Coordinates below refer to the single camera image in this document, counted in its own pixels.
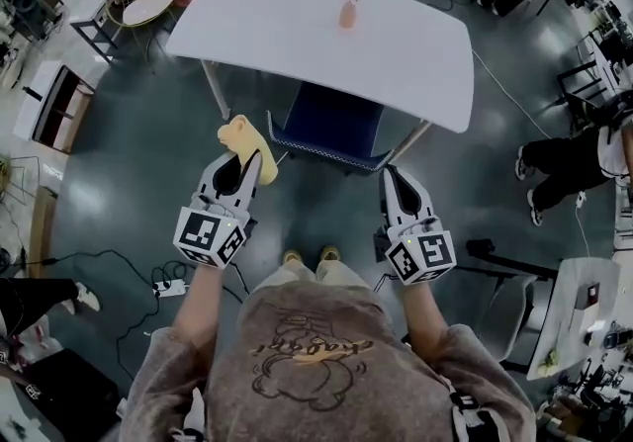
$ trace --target concrete floor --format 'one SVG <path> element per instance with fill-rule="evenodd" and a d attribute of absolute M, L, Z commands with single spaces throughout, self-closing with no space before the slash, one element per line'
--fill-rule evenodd
<path fill-rule="evenodd" d="M 448 0 L 418 0 L 440 7 Z M 551 135 L 566 135 L 555 75 L 570 67 L 573 46 L 583 36 L 573 14 L 553 2 L 535 18 L 540 3 L 520 7 L 499 19 L 468 0 L 457 0 L 450 12 L 469 28 L 473 49 L 505 88 Z M 157 40 L 164 46 L 167 34 Z M 224 148 L 216 139 L 220 113 L 195 60 L 165 56 L 152 44 L 153 72 L 133 41 L 106 71 L 86 114 L 61 185 L 52 231 L 52 253 L 113 248 L 125 254 L 149 278 L 153 267 L 181 256 L 171 244 L 181 206 L 188 204 L 204 167 Z M 298 82 L 237 67 L 220 69 L 227 100 L 235 113 L 248 116 L 263 131 L 265 110 L 283 120 Z M 376 151 L 396 145 L 411 120 L 387 110 Z M 397 164 L 429 191 L 445 228 L 453 234 L 460 264 L 483 266 L 465 251 L 471 238 L 491 238 L 497 251 L 512 258 L 556 267 L 561 259 L 585 255 L 572 198 L 548 212 L 534 227 L 525 201 L 529 183 L 518 183 L 513 162 L 520 145 L 540 133 L 502 94 L 483 67 L 475 63 L 475 96 L 469 129 L 455 134 L 431 128 Z M 282 151 L 274 148 L 276 156 Z M 340 247 L 346 263 L 370 285 L 387 271 L 376 264 L 372 233 L 382 224 L 378 177 L 345 177 L 339 166 L 301 156 L 285 160 L 272 186 L 261 188 L 250 208 L 259 226 L 236 256 L 252 288 L 279 265 L 284 249 L 297 248 L 309 264 L 329 243 Z M 613 187 L 592 190 L 581 213 L 591 254 L 610 257 L 613 233 Z M 154 308 L 149 289 L 120 259 L 73 259 L 50 268 L 51 276 L 85 282 L 100 297 L 103 310 L 84 310 L 72 317 L 53 309 L 54 334 L 81 354 L 126 393 L 130 381 L 118 366 L 114 341 Z M 225 284 L 242 293 L 234 272 Z M 406 332 L 395 284 L 380 295 L 394 320 L 397 335 Z M 433 291 L 450 323 L 477 327 L 488 305 L 494 281 L 454 271 L 437 281 Z M 147 320 L 122 344 L 127 368 L 137 370 L 145 354 L 144 333 L 169 324 L 181 299 L 161 302 L 160 313 Z M 219 352 L 233 339 L 238 303 L 225 296 Z M 538 384 L 526 386 L 537 390 Z"/>

